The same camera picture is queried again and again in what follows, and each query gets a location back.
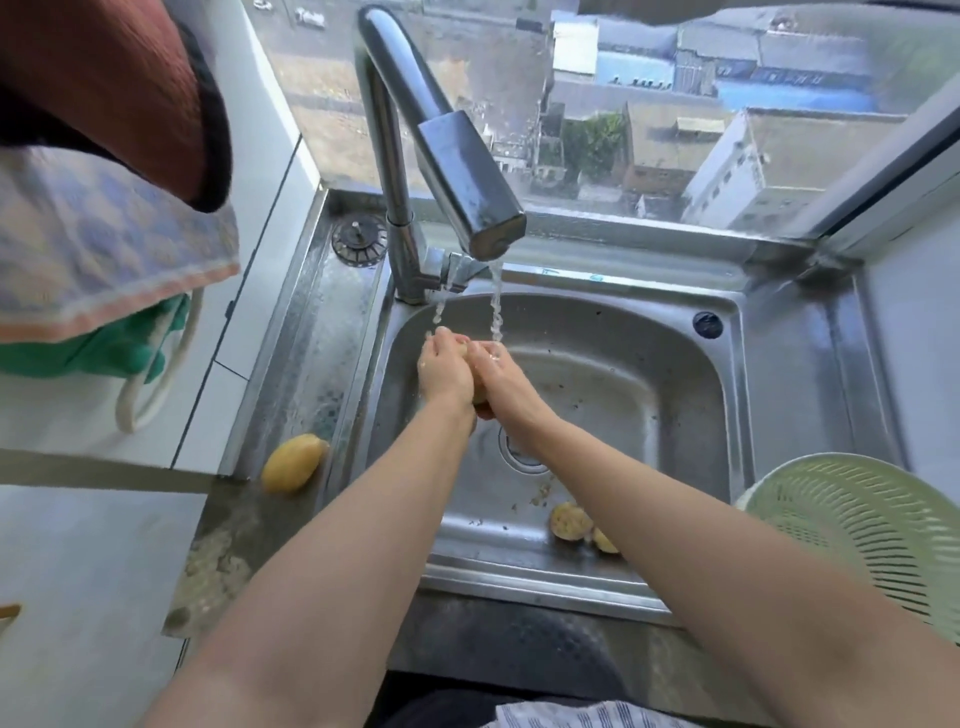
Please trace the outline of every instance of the green colander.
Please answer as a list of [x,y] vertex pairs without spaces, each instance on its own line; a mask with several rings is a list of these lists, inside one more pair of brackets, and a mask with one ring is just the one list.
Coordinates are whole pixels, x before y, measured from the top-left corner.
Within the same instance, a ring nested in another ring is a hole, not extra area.
[[960,644],[960,509],[915,475],[864,455],[806,455],[736,507],[870,580]]

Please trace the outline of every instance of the water stream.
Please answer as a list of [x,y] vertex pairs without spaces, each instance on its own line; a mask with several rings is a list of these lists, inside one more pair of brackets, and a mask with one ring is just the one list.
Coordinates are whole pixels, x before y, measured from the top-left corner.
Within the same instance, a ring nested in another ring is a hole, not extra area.
[[440,291],[437,292],[437,312],[433,315],[434,328],[440,325],[440,320],[444,316],[446,302],[449,300],[451,295],[450,285],[454,280],[456,280],[457,270],[460,268],[460,263],[462,260],[462,257],[457,256],[450,261],[450,270],[446,274],[446,280],[440,284]]
[[503,316],[500,315],[500,292],[503,290],[503,261],[493,260],[490,263],[490,275],[493,280],[493,295],[490,306],[493,309],[493,320],[490,324],[490,338],[499,342],[503,340]]

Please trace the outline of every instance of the forearm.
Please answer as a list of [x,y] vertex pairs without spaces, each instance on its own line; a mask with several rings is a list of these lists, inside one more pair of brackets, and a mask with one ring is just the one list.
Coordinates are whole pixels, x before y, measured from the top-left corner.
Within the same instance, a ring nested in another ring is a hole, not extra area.
[[219,676],[261,703],[284,706],[291,725],[361,725],[471,425],[468,408],[428,403],[256,575],[178,678],[184,689]]
[[[546,427],[537,451],[681,623],[785,723],[825,719],[834,687],[887,681],[896,693],[923,674],[918,654],[956,675],[930,630],[773,528],[567,423]],[[916,645],[906,661],[904,640]]]

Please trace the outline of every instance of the window frame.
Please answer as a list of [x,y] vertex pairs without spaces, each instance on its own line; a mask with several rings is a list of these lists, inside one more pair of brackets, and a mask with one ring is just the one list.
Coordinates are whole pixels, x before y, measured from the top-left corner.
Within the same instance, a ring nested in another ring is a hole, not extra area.
[[923,216],[934,200],[944,204],[960,189],[958,178],[960,73],[777,233],[818,240],[835,255],[853,255]]

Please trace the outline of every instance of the green cloth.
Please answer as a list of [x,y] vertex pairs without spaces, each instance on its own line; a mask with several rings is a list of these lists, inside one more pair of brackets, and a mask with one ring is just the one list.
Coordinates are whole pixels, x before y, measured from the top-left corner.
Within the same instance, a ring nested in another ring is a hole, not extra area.
[[179,331],[186,324],[190,297],[185,293],[66,341],[54,344],[0,344],[0,371],[38,379],[73,372],[126,379],[140,374],[149,365],[150,372],[146,380],[151,382],[163,372],[166,357],[163,352],[157,352],[154,358],[154,351],[147,342],[156,328],[157,320],[174,309],[177,312],[163,336],[166,341],[170,331]]

